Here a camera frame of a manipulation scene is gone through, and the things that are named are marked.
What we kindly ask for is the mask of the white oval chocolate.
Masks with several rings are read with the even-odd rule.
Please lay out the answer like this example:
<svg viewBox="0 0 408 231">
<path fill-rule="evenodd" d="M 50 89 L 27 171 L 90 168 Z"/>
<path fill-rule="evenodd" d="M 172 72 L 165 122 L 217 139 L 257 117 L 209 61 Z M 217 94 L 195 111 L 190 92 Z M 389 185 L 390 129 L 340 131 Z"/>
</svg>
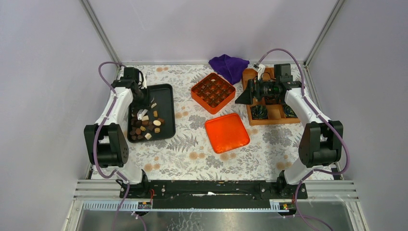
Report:
<svg viewBox="0 0 408 231">
<path fill-rule="evenodd" d="M 161 121 L 159 121 L 159 120 L 154 120 L 153 121 L 153 124 L 155 125 L 155 126 L 161 126 L 161 124 L 162 124 L 162 122 Z"/>
</svg>

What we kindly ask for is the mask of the white handled metal tongs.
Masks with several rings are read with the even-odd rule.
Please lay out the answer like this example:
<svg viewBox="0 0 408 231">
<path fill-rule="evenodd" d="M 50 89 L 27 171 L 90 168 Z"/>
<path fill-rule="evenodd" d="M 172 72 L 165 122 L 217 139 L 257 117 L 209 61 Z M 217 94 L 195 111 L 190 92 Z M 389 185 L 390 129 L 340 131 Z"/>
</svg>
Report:
<svg viewBox="0 0 408 231">
<path fill-rule="evenodd" d="M 137 119 L 138 119 L 138 120 L 142 120 L 142 118 L 147 114 L 148 110 L 154 108 L 155 106 L 156 106 L 156 102 L 155 102 L 155 99 L 154 99 L 154 97 L 153 97 L 153 98 L 151 99 L 151 101 L 150 101 L 150 106 L 149 106 L 149 107 L 146 107 L 146 108 L 144 108 L 144 109 L 140 109 L 140 110 L 137 112 Z"/>
</svg>

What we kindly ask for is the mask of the orange chocolate box with tray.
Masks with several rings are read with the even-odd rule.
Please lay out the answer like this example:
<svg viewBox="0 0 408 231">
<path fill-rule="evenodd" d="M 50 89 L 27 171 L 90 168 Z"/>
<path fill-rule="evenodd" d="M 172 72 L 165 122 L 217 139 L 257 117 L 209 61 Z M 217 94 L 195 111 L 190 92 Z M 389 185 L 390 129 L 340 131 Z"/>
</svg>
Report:
<svg viewBox="0 0 408 231">
<path fill-rule="evenodd" d="M 210 73 L 191 88 L 191 97 L 214 115 L 234 99 L 236 89 L 217 73 Z"/>
</svg>

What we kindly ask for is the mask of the wooden compartment organizer box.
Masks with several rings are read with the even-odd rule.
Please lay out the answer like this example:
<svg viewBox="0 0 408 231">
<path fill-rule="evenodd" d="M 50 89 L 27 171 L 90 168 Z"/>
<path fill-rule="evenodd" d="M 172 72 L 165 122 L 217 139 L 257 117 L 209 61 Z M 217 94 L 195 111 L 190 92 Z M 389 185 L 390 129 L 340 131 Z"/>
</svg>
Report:
<svg viewBox="0 0 408 231">
<path fill-rule="evenodd" d="M 248 80 L 257 78 L 257 72 L 252 68 L 247 68 L 242 73 L 242 88 L 246 89 Z M 276 100 L 266 100 L 261 101 L 254 100 L 252 105 L 246 105 L 246 111 L 248 114 L 248 122 L 250 126 L 258 125 L 281 125 L 281 124 L 297 124 L 300 123 L 298 118 L 287 117 L 284 108 L 280 104 L 276 103 Z M 264 119 L 254 119 L 251 113 L 251 108 L 256 105 L 262 105 L 267 110 L 266 118 Z"/>
</svg>

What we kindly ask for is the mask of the purple cloth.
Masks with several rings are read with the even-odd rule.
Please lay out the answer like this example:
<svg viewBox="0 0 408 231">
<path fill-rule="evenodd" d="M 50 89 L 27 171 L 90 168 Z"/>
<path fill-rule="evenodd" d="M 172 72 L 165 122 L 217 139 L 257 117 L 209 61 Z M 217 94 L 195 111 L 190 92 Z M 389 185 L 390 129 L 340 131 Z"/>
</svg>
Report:
<svg viewBox="0 0 408 231">
<path fill-rule="evenodd" d="M 223 76 L 230 84 L 238 83 L 242 78 L 243 71 L 248 67 L 249 61 L 238 57 L 230 57 L 223 54 L 209 60 L 209 65 L 219 75 Z"/>
</svg>

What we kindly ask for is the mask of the dark rolled tie left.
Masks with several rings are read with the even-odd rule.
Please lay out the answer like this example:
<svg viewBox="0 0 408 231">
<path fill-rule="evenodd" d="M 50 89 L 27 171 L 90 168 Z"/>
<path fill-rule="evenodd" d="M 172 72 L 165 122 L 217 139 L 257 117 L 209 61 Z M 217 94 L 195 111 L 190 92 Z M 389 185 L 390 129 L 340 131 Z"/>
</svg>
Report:
<svg viewBox="0 0 408 231">
<path fill-rule="evenodd" d="M 268 119 L 268 111 L 264 105 L 255 105 L 250 107 L 251 117 L 253 120 Z"/>
</svg>

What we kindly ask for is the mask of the white rectangular chocolate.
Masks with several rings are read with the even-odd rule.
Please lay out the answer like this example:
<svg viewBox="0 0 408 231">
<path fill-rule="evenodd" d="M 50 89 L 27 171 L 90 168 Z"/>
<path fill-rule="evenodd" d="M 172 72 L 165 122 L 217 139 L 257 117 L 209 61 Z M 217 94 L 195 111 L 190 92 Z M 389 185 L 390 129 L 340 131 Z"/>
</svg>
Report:
<svg viewBox="0 0 408 231">
<path fill-rule="evenodd" d="M 149 120 L 150 120 L 150 118 L 149 118 L 148 115 L 143 116 L 142 119 L 141 119 L 141 121 L 149 121 Z"/>
</svg>

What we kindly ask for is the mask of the dark rolled tie right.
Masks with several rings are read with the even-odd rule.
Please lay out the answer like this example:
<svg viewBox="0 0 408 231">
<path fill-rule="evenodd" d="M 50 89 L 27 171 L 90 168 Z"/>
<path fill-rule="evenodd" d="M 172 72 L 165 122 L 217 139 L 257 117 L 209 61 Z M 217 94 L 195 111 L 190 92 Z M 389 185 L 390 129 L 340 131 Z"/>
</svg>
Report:
<svg viewBox="0 0 408 231">
<path fill-rule="evenodd" d="M 282 108 L 283 108 L 285 118 L 297 118 L 296 113 L 289 105 L 287 104 L 283 105 Z"/>
</svg>

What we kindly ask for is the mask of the black plastic tray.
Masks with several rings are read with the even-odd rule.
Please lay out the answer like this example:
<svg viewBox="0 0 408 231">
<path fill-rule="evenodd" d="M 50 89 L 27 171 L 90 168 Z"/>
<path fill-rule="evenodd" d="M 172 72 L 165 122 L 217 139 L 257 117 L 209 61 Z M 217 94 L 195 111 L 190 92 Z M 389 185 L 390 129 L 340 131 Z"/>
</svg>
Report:
<svg viewBox="0 0 408 231">
<path fill-rule="evenodd" d="M 173 100 L 173 88 L 169 84 L 159 84 L 148 86 L 149 103 L 154 97 L 156 106 L 147 112 L 149 121 L 141 121 L 137 119 L 138 108 L 132 106 L 128 109 L 127 118 L 127 140 L 130 143 L 139 143 L 144 141 L 156 141 L 169 139 L 176 133 L 175 125 L 175 112 L 174 112 L 174 100 Z M 153 116 L 153 112 L 158 112 L 158 118 Z M 162 122 L 161 126 L 155 126 L 154 120 Z M 154 129 L 160 128 L 159 133 L 155 133 Z M 152 137 L 147 140 L 145 134 L 150 133 Z"/>
</svg>

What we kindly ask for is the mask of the dark rolled tie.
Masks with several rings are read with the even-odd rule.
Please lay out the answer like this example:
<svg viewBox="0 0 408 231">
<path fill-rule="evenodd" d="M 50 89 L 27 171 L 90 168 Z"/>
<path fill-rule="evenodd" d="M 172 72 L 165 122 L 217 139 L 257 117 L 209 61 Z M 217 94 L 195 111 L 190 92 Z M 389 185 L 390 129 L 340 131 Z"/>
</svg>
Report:
<svg viewBox="0 0 408 231">
<path fill-rule="evenodd" d="M 283 108 L 285 118 L 297 118 L 296 113 L 289 105 L 287 104 L 283 105 L 282 108 Z"/>
<path fill-rule="evenodd" d="M 255 105 L 250 107 L 251 117 L 253 120 L 268 119 L 268 111 L 264 105 Z"/>
</svg>

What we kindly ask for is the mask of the tan cube chocolate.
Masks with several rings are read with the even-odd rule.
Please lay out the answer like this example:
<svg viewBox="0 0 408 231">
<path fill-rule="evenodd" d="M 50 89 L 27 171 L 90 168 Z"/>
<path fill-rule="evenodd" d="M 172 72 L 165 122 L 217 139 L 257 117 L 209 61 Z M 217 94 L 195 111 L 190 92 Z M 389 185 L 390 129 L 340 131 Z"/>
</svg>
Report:
<svg viewBox="0 0 408 231">
<path fill-rule="evenodd" d="M 145 134 L 145 139 L 149 140 L 151 137 L 152 137 L 152 135 L 150 133 Z"/>
</svg>

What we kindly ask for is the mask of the orange box lid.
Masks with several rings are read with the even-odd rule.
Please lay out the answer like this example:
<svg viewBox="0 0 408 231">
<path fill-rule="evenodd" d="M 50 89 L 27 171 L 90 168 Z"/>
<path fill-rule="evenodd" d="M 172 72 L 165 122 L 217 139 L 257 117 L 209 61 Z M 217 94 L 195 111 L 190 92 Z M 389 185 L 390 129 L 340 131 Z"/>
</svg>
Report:
<svg viewBox="0 0 408 231">
<path fill-rule="evenodd" d="M 205 122 L 204 127 L 216 154 L 222 154 L 250 143 L 247 130 L 237 113 L 210 119 Z"/>
</svg>

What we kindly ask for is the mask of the floral patterned table mat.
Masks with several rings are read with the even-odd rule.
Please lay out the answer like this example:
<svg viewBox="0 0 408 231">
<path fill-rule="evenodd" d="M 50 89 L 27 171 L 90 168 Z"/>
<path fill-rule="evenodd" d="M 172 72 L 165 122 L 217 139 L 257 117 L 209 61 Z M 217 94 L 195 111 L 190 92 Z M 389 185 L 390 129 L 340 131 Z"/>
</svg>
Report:
<svg viewBox="0 0 408 231">
<path fill-rule="evenodd" d="M 250 137 L 248 145 L 217 154 L 204 124 L 213 119 L 191 98 L 191 87 L 212 73 L 207 64 L 140 65 L 149 85 L 173 87 L 176 134 L 165 140 L 130 143 L 128 165 L 151 180 L 275 180 L 298 158 L 300 123 L 250 126 L 246 107 L 228 103 L 218 116 L 236 113 Z"/>
</svg>

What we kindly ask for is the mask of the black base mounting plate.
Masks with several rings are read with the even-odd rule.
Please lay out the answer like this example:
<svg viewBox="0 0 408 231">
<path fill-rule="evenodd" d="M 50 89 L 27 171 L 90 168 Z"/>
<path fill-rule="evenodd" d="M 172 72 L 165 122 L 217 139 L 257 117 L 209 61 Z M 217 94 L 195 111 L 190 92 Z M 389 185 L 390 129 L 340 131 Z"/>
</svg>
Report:
<svg viewBox="0 0 408 231">
<path fill-rule="evenodd" d="M 144 180 L 120 185 L 120 198 L 146 199 L 154 209 L 271 209 L 271 200 L 307 199 L 305 184 L 284 186 L 265 180 Z"/>
</svg>

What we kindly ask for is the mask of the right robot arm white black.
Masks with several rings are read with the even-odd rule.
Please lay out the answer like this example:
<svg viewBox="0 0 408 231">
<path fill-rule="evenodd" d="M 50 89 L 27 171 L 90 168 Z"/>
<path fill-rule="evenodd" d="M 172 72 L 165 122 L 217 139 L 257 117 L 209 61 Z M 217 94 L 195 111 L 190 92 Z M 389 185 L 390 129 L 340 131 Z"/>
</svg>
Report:
<svg viewBox="0 0 408 231">
<path fill-rule="evenodd" d="M 253 104 L 254 100 L 274 97 L 283 105 L 288 105 L 304 126 L 298 147 L 299 157 L 295 163 L 280 175 L 276 192 L 288 198 L 295 192 L 296 184 L 307 179 L 314 171 L 322 171 L 341 158 L 343 125 L 330 120 L 309 99 L 302 77 L 295 81 L 290 64 L 274 65 L 274 79 L 264 80 L 266 67 L 255 63 L 252 68 L 256 76 L 247 81 L 243 93 L 235 100 L 237 104 Z"/>
</svg>

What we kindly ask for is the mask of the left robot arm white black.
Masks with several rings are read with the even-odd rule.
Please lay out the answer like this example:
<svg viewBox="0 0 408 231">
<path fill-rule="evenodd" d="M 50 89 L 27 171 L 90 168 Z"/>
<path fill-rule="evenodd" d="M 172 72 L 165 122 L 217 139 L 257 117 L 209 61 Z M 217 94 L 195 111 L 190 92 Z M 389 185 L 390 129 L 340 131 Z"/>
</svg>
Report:
<svg viewBox="0 0 408 231">
<path fill-rule="evenodd" d="M 126 116 L 144 116 L 151 105 L 149 90 L 143 73 L 135 67 L 124 66 L 123 75 L 112 83 L 103 78 L 110 89 L 110 97 L 101 116 L 84 128 L 89 161 L 104 179 L 117 177 L 131 184 L 131 192 L 138 198 L 149 193 L 143 181 L 143 171 L 127 167 L 129 147 L 121 123 Z"/>
</svg>

